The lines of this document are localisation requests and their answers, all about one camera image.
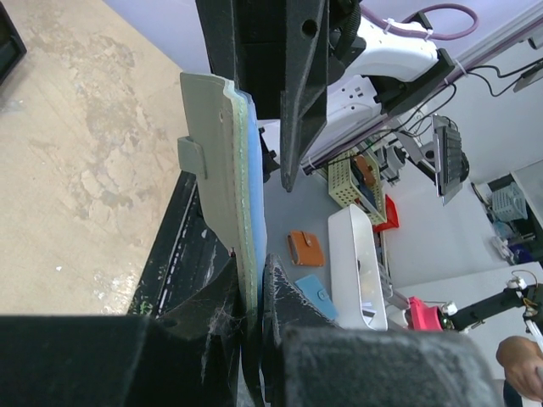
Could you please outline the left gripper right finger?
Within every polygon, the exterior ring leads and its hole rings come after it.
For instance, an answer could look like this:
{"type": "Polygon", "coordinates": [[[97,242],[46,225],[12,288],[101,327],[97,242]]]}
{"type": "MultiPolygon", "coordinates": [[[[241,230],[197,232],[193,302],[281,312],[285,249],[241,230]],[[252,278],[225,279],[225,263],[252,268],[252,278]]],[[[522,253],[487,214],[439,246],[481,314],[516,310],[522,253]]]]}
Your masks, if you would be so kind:
{"type": "Polygon", "coordinates": [[[266,258],[262,371],[273,406],[501,406],[462,334],[345,329],[266,258]]]}

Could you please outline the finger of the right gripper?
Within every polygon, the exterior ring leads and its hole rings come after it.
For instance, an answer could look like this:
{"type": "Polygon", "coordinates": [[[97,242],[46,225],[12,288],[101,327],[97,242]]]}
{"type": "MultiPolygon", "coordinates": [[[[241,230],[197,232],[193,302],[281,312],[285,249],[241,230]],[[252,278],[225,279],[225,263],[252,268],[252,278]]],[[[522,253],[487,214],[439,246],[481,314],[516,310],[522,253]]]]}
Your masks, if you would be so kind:
{"type": "Polygon", "coordinates": [[[250,94],[260,120],[278,119],[285,88],[284,1],[199,0],[211,73],[250,94]]]}
{"type": "Polygon", "coordinates": [[[329,2],[287,1],[286,17],[280,157],[282,185],[291,192],[301,160],[327,123],[329,2]]]}

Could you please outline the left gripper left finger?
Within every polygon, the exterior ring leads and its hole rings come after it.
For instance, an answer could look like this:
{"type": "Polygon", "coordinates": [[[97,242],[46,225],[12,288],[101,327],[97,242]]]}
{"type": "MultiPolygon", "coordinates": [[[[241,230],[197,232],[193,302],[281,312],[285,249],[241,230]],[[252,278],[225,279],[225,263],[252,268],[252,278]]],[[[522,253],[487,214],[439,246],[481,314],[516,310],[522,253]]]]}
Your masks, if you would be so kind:
{"type": "Polygon", "coordinates": [[[160,318],[4,316],[4,406],[233,406],[238,271],[220,274],[160,318]]]}

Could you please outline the mint green card holder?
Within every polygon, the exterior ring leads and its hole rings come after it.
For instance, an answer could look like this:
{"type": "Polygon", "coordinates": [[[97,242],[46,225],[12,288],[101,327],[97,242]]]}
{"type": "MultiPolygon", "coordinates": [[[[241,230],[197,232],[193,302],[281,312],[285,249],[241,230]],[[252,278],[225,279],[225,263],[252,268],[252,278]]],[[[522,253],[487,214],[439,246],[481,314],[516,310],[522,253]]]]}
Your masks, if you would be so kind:
{"type": "Polygon", "coordinates": [[[196,176],[204,221],[234,253],[248,330],[258,332],[267,233],[255,103],[217,75],[182,72],[180,85],[188,135],[177,142],[179,165],[196,176]]]}

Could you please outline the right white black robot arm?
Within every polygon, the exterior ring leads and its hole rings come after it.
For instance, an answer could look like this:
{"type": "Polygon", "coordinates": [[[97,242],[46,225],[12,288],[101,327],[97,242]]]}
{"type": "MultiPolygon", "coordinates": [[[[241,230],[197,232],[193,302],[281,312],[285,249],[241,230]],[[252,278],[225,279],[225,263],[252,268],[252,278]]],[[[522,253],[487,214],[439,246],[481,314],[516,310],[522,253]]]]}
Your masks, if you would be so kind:
{"type": "Polygon", "coordinates": [[[362,78],[367,103],[358,120],[368,129],[422,102],[454,68],[421,12],[400,23],[357,1],[199,1],[196,8],[211,71],[249,93],[260,119],[279,120],[287,190],[311,145],[337,122],[330,85],[362,78]]]}

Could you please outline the person's bare hand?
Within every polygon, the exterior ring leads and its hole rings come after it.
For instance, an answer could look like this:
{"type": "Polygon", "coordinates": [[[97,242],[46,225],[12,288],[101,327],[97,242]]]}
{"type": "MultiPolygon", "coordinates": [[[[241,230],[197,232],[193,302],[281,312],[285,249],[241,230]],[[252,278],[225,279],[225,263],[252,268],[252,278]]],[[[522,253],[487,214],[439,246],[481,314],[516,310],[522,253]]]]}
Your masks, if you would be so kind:
{"type": "Polygon", "coordinates": [[[526,399],[542,401],[542,379],[538,372],[542,368],[542,352],[536,342],[525,337],[508,337],[500,343],[496,359],[512,388],[526,399]]]}

